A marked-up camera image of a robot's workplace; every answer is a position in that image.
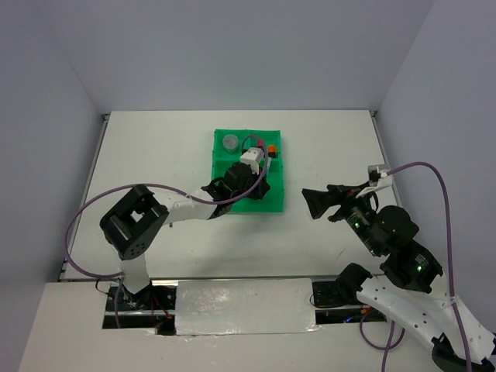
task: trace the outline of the white metal plate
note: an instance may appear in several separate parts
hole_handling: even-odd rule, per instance
[[[315,331],[310,279],[180,281],[178,335],[234,335]]]

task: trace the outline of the white bracket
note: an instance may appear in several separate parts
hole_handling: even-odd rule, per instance
[[[254,174],[259,174],[260,162],[263,158],[264,152],[262,149],[259,149],[258,147],[250,147],[243,155],[241,155],[239,161],[249,165]]]
[[[370,174],[376,171],[379,173],[381,178],[377,181],[369,181],[369,187],[364,188],[361,192],[359,192],[356,197],[360,198],[366,194],[369,194],[371,192],[379,191],[382,190],[383,188],[389,188],[393,184],[393,177],[388,176],[388,171],[389,168],[386,164],[381,164],[381,165],[370,165],[367,168],[367,172],[369,174],[369,179],[370,179]]]

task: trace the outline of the white table surface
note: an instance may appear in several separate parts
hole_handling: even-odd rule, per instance
[[[357,324],[289,335],[155,336],[147,329],[102,329],[105,300],[92,283],[47,284],[19,371],[381,370],[382,352],[361,339]],[[365,331],[384,345],[389,325],[368,323]],[[387,361],[387,371],[439,371],[408,334]]]
[[[313,221],[302,188],[361,184],[367,166],[382,164],[368,111],[113,112],[88,198],[123,184],[162,183],[194,191],[211,179],[214,129],[281,131],[284,213],[225,215],[212,221],[163,227],[146,252],[155,278],[335,275],[350,262],[379,273],[372,257],[345,222]],[[98,201],[84,212],[72,257],[100,274],[118,271],[116,255],[98,223],[124,195]],[[381,206],[395,204],[389,188]],[[72,267],[64,279],[81,279]]]

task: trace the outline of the gray wall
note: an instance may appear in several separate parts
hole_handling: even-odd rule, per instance
[[[435,164],[453,215],[456,286],[496,331],[496,2],[436,0],[379,110],[393,166]],[[398,176],[422,242],[446,262],[443,202],[429,170]]]
[[[100,112],[378,109],[433,0],[36,0]]]
[[[0,369],[10,372],[57,278],[102,125],[33,5],[0,8]]]

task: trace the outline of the clear plastic cup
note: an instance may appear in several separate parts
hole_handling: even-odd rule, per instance
[[[239,139],[233,134],[228,134],[222,139],[222,145],[228,153],[235,153],[238,150]]]

